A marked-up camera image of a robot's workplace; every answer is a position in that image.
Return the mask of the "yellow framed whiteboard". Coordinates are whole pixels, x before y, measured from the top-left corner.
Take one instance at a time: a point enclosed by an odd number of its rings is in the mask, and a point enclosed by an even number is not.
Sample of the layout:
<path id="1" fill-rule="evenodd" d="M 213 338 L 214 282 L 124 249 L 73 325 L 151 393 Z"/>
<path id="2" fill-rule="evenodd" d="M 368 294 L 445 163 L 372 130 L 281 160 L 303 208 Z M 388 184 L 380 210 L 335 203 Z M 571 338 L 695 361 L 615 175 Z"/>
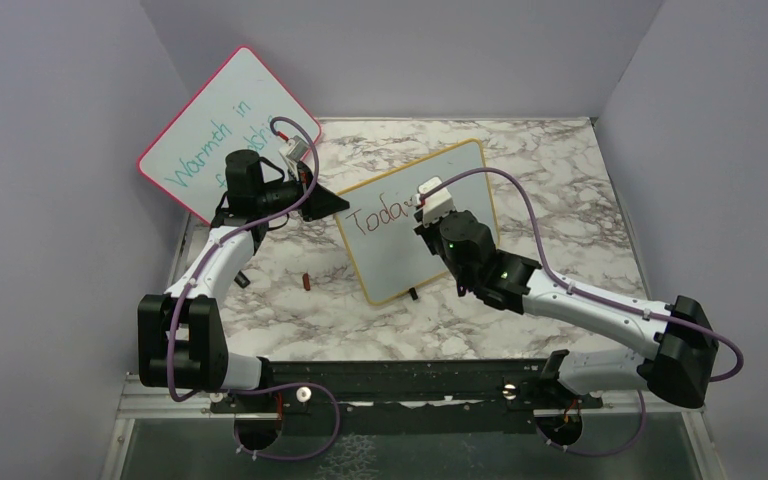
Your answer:
<path id="1" fill-rule="evenodd" d="M 335 215 L 366 300 L 384 304 L 448 270 L 414 228 L 417 188 L 486 165 L 483 144 L 468 139 L 347 188 L 350 208 Z"/>

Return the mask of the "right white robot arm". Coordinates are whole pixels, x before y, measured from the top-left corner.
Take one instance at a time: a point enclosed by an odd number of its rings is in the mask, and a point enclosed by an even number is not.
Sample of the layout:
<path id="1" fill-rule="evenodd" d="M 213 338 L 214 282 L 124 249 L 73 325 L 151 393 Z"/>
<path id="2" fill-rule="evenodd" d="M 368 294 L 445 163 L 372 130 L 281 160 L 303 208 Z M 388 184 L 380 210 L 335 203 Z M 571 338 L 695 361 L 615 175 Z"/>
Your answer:
<path id="1" fill-rule="evenodd" d="M 539 398 L 560 407 L 575 395 L 646 389 L 670 404 L 705 403 L 717 339 L 702 305 L 686 296 L 644 302 L 592 288 L 587 294 L 553 280 L 539 262 L 496 247 L 488 226 L 469 211 L 427 223 L 416 211 L 415 233 L 440 257 L 459 296 L 471 294 L 496 310 L 552 318 L 619 343 L 589 353 L 553 353 L 537 380 Z"/>

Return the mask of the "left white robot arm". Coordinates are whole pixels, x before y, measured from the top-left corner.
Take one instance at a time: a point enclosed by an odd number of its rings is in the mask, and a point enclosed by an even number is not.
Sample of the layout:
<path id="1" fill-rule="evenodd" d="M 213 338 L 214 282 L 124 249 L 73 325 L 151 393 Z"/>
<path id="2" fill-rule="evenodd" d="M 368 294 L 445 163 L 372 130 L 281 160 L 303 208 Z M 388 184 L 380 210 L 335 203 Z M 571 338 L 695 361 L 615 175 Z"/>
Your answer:
<path id="1" fill-rule="evenodd" d="M 210 223 L 208 240 L 183 276 L 162 294 L 138 304 L 138 375 L 147 387 L 215 393 L 236 390 L 258 411 L 273 401 L 266 360 L 229 352 L 220 305 L 258 252 L 270 222 L 291 212 L 311 222 L 348 209 L 348 201 L 320 185 L 318 165 L 302 158 L 302 144 L 280 148 L 286 176 L 266 181 L 270 162 L 253 150 L 226 157 L 227 188 Z"/>

